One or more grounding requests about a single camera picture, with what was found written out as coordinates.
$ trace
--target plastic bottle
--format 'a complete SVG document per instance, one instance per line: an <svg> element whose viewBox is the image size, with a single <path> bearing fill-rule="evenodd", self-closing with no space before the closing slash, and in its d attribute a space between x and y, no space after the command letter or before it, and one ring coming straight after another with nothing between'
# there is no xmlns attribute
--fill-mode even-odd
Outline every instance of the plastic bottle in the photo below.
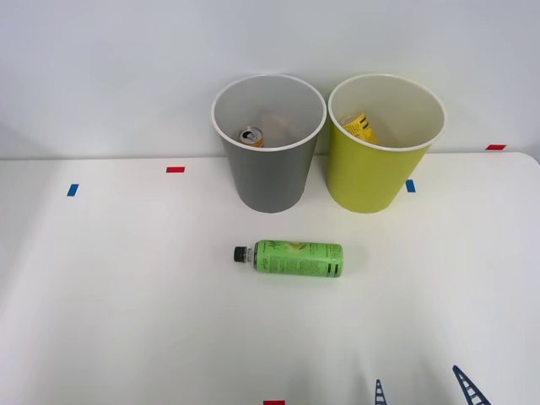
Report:
<svg viewBox="0 0 540 405"><path fill-rule="evenodd" d="M235 262L250 262L262 273L339 277L343 248L332 243L259 240L255 246L237 246Z"/></svg>

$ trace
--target gray bin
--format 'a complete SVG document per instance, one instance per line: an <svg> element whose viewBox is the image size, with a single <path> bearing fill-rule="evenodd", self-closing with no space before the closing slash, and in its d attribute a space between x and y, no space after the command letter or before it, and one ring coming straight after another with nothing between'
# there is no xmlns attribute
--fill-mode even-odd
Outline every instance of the gray bin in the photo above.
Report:
<svg viewBox="0 0 540 405"><path fill-rule="evenodd" d="M227 86L212 106L236 190L250 208L278 213L302 197L317 134L327 106L310 84L285 75L243 78ZM236 141L248 126L258 127L264 148Z"/></svg>

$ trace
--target bottle cap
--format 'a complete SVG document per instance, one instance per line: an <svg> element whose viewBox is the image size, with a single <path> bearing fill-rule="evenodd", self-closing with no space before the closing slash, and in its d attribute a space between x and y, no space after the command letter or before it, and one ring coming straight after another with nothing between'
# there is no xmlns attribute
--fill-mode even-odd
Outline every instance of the bottle cap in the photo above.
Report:
<svg viewBox="0 0 540 405"><path fill-rule="evenodd" d="M245 260L246 250L247 250L246 246L237 246L235 248L235 262L238 262L238 263L246 262Z"/></svg>

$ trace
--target white table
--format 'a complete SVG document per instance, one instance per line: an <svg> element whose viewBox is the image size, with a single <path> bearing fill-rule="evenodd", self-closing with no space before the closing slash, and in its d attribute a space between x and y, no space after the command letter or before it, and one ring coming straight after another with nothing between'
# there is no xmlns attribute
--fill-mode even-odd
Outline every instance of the white table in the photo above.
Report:
<svg viewBox="0 0 540 405"><path fill-rule="evenodd" d="M540 398L540 167L429 154L377 214L251 211L221 158L0 163L0 404L465 405ZM165 173L167 166L185 173ZM67 197L78 183L77 194ZM234 263L341 243L338 279Z"/></svg>

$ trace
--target red tape marker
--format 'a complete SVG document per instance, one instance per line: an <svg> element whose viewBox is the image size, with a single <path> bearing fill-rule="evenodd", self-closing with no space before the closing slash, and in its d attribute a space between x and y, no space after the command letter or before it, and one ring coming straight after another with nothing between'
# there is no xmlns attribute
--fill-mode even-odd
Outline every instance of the red tape marker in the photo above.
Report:
<svg viewBox="0 0 540 405"><path fill-rule="evenodd" d="M486 150L503 150L506 145L489 145Z"/></svg>
<svg viewBox="0 0 540 405"><path fill-rule="evenodd" d="M186 171L184 166L169 166L167 168L167 173L183 173Z"/></svg>

